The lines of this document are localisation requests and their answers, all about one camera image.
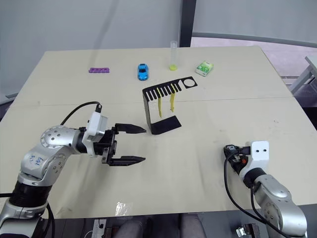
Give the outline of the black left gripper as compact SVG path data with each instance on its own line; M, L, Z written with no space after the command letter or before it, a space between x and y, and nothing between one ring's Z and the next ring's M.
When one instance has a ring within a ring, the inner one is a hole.
M94 152L97 156L102 157L102 163L109 166L130 166L140 163L146 158L138 156L121 156L113 158L116 152L117 141L115 136L120 132L127 134L146 133L147 131L140 126L126 123L116 123L114 127L105 131L105 134L99 142L94 142Z

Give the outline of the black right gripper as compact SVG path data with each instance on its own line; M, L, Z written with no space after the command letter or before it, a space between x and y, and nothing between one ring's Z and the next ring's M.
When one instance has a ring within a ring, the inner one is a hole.
M240 173L248 163L248 156L251 154L250 146L235 146L226 145L223 148L223 152L228 162L236 173Z

